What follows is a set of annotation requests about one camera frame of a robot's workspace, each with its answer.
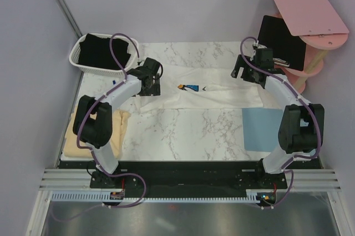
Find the white daisy print t shirt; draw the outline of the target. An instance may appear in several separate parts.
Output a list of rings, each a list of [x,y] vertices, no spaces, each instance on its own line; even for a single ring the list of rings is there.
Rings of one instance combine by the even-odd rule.
[[[156,109],[261,108],[256,84],[231,77],[230,69],[164,65],[159,96],[138,96],[141,113]]]

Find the cream t shirt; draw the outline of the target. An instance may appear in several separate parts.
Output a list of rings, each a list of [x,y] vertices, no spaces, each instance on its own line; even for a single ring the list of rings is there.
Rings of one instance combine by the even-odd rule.
[[[64,136],[65,143],[62,157],[77,160],[92,159],[93,157],[88,149],[79,149],[77,147],[77,136],[73,133],[76,111],[77,107],[74,108],[74,112],[70,116],[70,122]],[[110,145],[116,158],[120,157],[129,117],[130,113],[127,111],[121,111],[118,109],[113,113],[113,133],[110,139]]]

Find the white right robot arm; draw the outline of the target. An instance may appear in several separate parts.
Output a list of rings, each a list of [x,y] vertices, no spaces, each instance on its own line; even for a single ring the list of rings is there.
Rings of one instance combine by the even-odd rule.
[[[253,57],[239,54],[231,73],[233,78],[258,84],[283,107],[278,146],[260,161],[261,169],[254,174],[260,188],[272,184],[273,174],[282,173],[295,159],[317,158],[323,143],[323,105],[312,104],[299,94],[283,70],[274,67],[272,55],[270,48],[256,49]]]

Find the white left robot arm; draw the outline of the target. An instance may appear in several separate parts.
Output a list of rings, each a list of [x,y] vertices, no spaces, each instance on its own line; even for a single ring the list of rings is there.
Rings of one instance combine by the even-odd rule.
[[[102,171],[103,182],[110,188],[121,183],[116,171],[119,162],[113,154],[110,139],[113,136],[113,114],[133,96],[158,96],[163,65],[146,58],[137,68],[125,73],[124,79],[98,97],[80,98],[73,123],[77,147],[90,151],[97,168]]]

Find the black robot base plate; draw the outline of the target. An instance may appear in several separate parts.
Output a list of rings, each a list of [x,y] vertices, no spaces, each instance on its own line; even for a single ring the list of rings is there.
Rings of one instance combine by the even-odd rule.
[[[245,195],[248,189],[286,189],[283,173],[267,174],[257,162],[144,162],[119,163],[109,177],[92,173],[91,188],[120,189],[130,195]]]

